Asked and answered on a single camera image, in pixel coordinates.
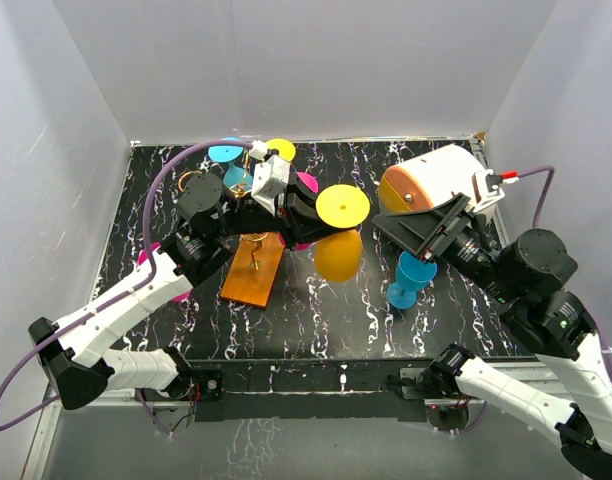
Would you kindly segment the pink wine glass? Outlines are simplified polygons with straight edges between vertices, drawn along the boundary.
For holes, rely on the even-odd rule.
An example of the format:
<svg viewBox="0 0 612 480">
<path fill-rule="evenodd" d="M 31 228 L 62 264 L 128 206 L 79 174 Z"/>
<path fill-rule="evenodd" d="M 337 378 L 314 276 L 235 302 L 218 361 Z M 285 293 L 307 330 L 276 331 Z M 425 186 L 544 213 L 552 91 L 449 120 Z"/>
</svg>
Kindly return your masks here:
<svg viewBox="0 0 612 480">
<path fill-rule="evenodd" d="M 304 235 L 317 219 L 315 200 L 319 190 L 317 180 L 305 172 L 294 172 L 289 179 L 287 193 L 278 200 L 278 207 L 288 224 L 287 233 L 278 232 L 281 244 L 290 250 L 302 251 L 312 242 L 303 241 Z"/>
<path fill-rule="evenodd" d="M 157 253 L 160 250 L 160 248 L 161 248 L 161 243 L 160 242 L 154 242 L 154 243 L 151 244 L 151 249 L 152 249 L 153 253 Z M 137 258 L 137 265 L 141 266 L 146 261 L 147 261 L 146 250 L 142 249 L 139 252 L 139 255 L 138 255 L 138 258 Z M 182 301 L 186 300 L 190 296 L 190 293 L 191 293 L 191 291 L 188 290 L 188 291 L 184 292 L 183 294 L 174 297 L 172 299 L 172 302 L 176 302 L 176 303 L 182 302 Z"/>
</svg>

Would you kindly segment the yellow wine glass back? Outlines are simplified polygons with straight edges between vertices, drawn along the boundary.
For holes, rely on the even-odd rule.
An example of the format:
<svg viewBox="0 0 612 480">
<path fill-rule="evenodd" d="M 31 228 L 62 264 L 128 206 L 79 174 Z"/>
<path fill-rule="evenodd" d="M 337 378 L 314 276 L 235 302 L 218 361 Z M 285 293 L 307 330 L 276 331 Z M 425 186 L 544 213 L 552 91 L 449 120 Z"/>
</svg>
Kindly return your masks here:
<svg viewBox="0 0 612 480">
<path fill-rule="evenodd" d="M 296 156 L 295 145 L 284 138 L 273 138 L 266 141 L 267 153 L 264 159 L 269 159 L 272 155 L 278 155 L 288 163 L 291 163 Z"/>
</svg>

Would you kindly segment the yellow wine glass front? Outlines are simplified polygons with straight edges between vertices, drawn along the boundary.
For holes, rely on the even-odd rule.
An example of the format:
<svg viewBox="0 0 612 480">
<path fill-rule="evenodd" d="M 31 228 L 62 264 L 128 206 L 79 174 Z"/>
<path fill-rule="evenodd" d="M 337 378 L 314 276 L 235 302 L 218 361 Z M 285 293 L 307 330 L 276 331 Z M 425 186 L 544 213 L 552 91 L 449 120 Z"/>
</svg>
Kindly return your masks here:
<svg viewBox="0 0 612 480">
<path fill-rule="evenodd" d="M 329 282 L 346 282 L 359 270 L 362 240 L 357 227 L 368 217 L 370 201 L 356 186 L 333 185 L 318 195 L 316 212 L 339 232 L 315 243 L 315 270 Z"/>
</svg>

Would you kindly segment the teal wine glass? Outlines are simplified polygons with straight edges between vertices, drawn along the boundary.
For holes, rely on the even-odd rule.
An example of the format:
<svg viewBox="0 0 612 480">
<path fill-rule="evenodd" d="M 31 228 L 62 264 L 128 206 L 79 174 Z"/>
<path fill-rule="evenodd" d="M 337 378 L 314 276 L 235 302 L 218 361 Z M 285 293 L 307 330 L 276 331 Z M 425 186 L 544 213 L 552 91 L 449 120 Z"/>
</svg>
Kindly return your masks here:
<svg viewBox="0 0 612 480">
<path fill-rule="evenodd" d="M 213 162 L 225 168 L 223 184 L 235 194 L 242 196 L 251 190 L 253 182 L 251 174 L 243 166 L 236 165 L 237 161 L 244 159 L 246 150 L 239 145 L 226 145 L 224 141 L 239 142 L 239 139 L 222 138 L 219 145 L 209 148 L 208 156 Z"/>
</svg>

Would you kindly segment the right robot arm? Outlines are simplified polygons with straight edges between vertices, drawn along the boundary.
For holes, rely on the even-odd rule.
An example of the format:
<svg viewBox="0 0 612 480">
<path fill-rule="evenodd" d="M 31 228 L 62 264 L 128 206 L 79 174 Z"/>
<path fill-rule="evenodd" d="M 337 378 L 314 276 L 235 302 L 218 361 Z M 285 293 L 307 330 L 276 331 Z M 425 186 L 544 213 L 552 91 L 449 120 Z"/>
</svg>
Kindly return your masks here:
<svg viewBox="0 0 612 480">
<path fill-rule="evenodd" d="M 374 224 L 421 261 L 442 259 L 505 306 L 500 321 L 570 395 L 554 397 L 449 345 L 399 383 L 479 398 L 539 431 L 590 479 L 612 479 L 612 352 L 581 300 L 566 290 L 578 268 L 552 231 L 533 228 L 499 248 L 463 194 L 433 209 L 382 213 Z"/>
</svg>

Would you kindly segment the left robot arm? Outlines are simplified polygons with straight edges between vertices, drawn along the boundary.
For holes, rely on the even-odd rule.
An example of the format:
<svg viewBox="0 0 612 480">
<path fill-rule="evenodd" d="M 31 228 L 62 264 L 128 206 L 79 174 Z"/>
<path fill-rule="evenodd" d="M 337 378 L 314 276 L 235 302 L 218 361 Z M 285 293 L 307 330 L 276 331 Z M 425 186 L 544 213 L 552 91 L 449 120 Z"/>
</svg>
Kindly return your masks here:
<svg viewBox="0 0 612 480">
<path fill-rule="evenodd" d="M 176 204 L 179 224 L 145 261 L 80 310 L 40 318 L 29 335 L 62 406 L 82 408 L 110 390 L 152 389 L 172 399 L 197 397 L 199 375 L 178 349 L 126 352 L 113 344 L 174 298 L 199 287 L 232 256 L 233 236 L 277 234 L 288 248 L 313 244 L 320 275 L 345 282 L 358 270 L 358 226 L 370 202 L 352 185 L 315 193 L 295 173 L 280 180 L 257 174 L 251 188 L 228 187 L 211 173 L 194 174 Z"/>
</svg>

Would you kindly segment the yellow wine glass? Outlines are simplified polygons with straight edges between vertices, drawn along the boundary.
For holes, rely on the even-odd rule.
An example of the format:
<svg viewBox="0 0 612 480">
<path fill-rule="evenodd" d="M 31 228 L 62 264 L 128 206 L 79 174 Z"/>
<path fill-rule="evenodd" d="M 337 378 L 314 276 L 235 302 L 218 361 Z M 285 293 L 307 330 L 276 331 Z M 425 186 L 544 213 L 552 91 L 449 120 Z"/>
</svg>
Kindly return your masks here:
<svg viewBox="0 0 612 480">
<path fill-rule="evenodd" d="M 284 138 L 273 138 L 266 141 L 267 153 L 264 159 L 269 159 L 272 155 L 278 155 L 288 163 L 291 163 L 296 156 L 295 145 Z"/>
<path fill-rule="evenodd" d="M 357 227 L 368 217 L 370 201 L 356 186 L 333 185 L 318 195 L 316 212 L 339 232 L 315 243 L 315 270 L 329 282 L 346 282 L 359 270 L 362 240 Z"/>
</svg>

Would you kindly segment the blue wine glass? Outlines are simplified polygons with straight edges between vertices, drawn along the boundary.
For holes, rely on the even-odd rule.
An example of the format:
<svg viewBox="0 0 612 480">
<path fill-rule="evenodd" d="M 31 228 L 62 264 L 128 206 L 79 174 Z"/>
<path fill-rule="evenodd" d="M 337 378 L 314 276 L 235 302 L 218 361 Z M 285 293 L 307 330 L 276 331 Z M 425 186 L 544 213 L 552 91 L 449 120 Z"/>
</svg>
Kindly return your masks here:
<svg viewBox="0 0 612 480">
<path fill-rule="evenodd" d="M 409 252 L 402 252 L 396 265 L 395 282 L 387 289 L 387 300 L 400 310 L 412 308 L 418 292 L 430 284 L 437 270 L 435 262 L 423 262 Z"/>
</svg>

